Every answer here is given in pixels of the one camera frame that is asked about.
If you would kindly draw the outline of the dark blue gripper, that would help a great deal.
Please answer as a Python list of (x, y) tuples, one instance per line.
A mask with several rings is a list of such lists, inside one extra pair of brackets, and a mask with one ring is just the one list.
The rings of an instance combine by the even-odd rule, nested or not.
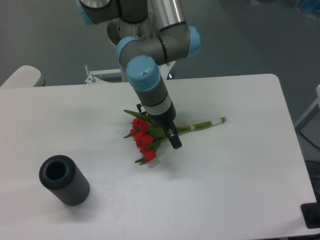
[(170, 107), (164, 113), (158, 115), (148, 113), (148, 116), (155, 126), (163, 126), (162, 128), (165, 136), (168, 138), (174, 149), (179, 149), (182, 147), (178, 130), (173, 122), (176, 117), (176, 108), (173, 103), (171, 103)]

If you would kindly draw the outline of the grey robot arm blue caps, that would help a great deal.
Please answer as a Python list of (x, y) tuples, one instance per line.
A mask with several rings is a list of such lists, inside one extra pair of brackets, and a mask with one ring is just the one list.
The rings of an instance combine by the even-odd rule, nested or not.
[(160, 66), (201, 50), (201, 36), (188, 26), (180, 0), (78, 0), (88, 25), (119, 20), (116, 54), (124, 79), (136, 92), (151, 122), (164, 130), (174, 149), (182, 147), (174, 124), (176, 109)]

